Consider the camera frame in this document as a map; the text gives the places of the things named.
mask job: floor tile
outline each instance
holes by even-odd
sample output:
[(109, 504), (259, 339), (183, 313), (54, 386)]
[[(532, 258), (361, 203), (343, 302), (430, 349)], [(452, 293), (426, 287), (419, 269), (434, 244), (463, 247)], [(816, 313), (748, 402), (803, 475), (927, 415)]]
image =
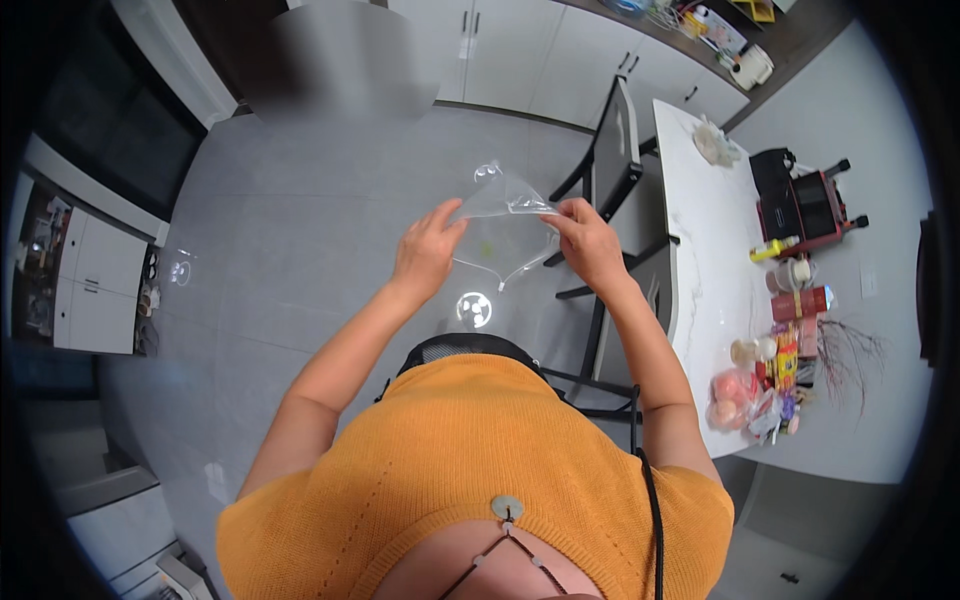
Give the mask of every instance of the floor tile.
[[(475, 110), (432, 108), (401, 138), (358, 155), (350, 144), (280, 132), (255, 115), (218, 123), (198, 151), (160, 252), (156, 358), (105, 356), (105, 428), (163, 485), (181, 541), (229, 598), (215, 554), (216, 517), (239, 491), (276, 408), (302, 366), (389, 278), (406, 228), (450, 197), (468, 198), (497, 160), (544, 198), (589, 136)], [(170, 280), (190, 264), (185, 285)], [(447, 283), (395, 336), (340, 420), (343, 429), (423, 340), (468, 330), (457, 305), (486, 295), (480, 331), (546, 367), (578, 372), (593, 297), (565, 265), (498, 278), (456, 263)], [(620, 398), (571, 395), (591, 406)], [(621, 446), (622, 424), (601, 424)], [(213, 469), (222, 477), (211, 483)]]
[[(587, 133), (530, 122), (530, 157), (527, 179), (546, 199), (573, 173), (589, 149), (592, 136)], [(583, 195), (578, 182), (565, 198)]]
[[(216, 327), (228, 266), (233, 264), (242, 196), (180, 196), (167, 244), (158, 252), (160, 310)], [(184, 273), (173, 279), (180, 266)]]
[(280, 400), (310, 356), (220, 332), (210, 430), (220, 462), (242, 473), (250, 470)]

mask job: person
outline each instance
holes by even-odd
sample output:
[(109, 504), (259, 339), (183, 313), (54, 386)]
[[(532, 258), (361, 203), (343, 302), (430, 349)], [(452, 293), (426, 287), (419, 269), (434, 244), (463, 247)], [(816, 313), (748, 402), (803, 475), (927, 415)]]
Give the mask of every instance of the person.
[[(639, 386), (642, 458), (511, 343), (430, 340), (334, 442), (392, 336), (443, 285), (466, 221), (410, 226), (393, 276), (303, 367), (217, 527), (237, 598), (703, 598), (733, 506), (616, 233), (582, 199), (542, 220), (606, 304)], [(661, 581), (658, 584), (657, 573)]]

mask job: chair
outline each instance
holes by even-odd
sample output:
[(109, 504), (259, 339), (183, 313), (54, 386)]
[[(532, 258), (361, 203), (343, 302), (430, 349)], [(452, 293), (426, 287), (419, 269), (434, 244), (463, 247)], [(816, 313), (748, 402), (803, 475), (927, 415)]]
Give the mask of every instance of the chair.
[[(584, 198), (604, 221), (609, 221), (642, 175), (634, 101), (627, 91), (626, 78), (617, 75), (587, 153), (548, 200), (560, 201), (577, 181), (583, 180)], [(563, 260), (564, 255), (556, 252), (543, 265), (553, 267)]]
[[(668, 233), (666, 223), (666, 205), (662, 197), (662, 186), (650, 180), (647, 194), (643, 194), (644, 186), (637, 185), (640, 176), (644, 173), (641, 156), (656, 156), (657, 139), (654, 137), (643, 144), (636, 143), (636, 117), (633, 101), (627, 93), (623, 78), (617, 76), (613, 80), (604, 114), (597, 128), (597, 134), (590, 144), (587, 154), (577, 166), (576, 170), (550, 196), (550, 202), (559, 200), (579, 179), (584, 180), (584, 197), (594, 206), (599, 200), (601, 208), (597, 210), (607, 222), (619, 209), (628, 197), (630, 202), (629, 214), (622, 217), (629, 221), (632, 229), (630, 237), (636, 247), (636, 254), (624, 252), (623, 258), (627, 271), (637, 280), (643, 290), (651, 308), (658, 316), (664, 331), (669, 334), (669, 327), (674, 318), (674, 279), (671, 271), (676, 264), (675, 246), (680, 239)], [(652, 193), (656, 186), (658, 194)], [(555, 254), (544, 263), (554, 266), (563, 260)], [(592, 294), (588, 286), (562, 291), (556, 294), (558, 300), (569, 300)], [(606, 306), (598, 298), (593, 305), (593, 314), (590, 320), (590, 331), (587, 340), (587, 349), (578, 374), (560, 372), (552, 369), (541, 370), (560, 379), (571, 381), (578, 385), (604, 390), (618, 396), (636, 399), (636, 386), (625, 385), (629, 375), (621, 374), (620, 382), (610, 382), (605, 375), (611, 373), (625, 373), (626, 359), (622, 351), (615, 356), (607, 354), (604, 361), (604, 348), (619, 346), (619, 337), (612, 327), (610, 315)], [(588, 417), (602, 419), (629, 420), (631, 415), (626, 412), (630, 402), (615, 411), (595, 411), (579, 409)]]

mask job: power outlet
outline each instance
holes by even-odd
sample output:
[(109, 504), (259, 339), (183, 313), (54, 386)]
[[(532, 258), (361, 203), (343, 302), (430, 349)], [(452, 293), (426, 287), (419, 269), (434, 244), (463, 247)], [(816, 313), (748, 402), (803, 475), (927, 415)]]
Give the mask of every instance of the power outlet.
[(872, 298), (876, 296), (876, 271), (873, 267), (860, 266), (860, 297)]

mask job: white marble table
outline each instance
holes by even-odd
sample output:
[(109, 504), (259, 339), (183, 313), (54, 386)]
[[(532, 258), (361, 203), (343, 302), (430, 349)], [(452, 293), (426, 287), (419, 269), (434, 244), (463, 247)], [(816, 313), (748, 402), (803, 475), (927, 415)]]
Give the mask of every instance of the white marble table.
[(733, 168), (712, 166), (693, 144), (698, 117), (655, 100), (654, 118), (667, 229), (680, 238), (671, 342), (690, 380), (707, 450), (716, 458), (753, 441), (708, 425), (710, 379), (732, 366), (731, 342), (765, 333), (773, 324), (764, 267), (748, 257), (763, 241), (759, 197), (743, 148)]

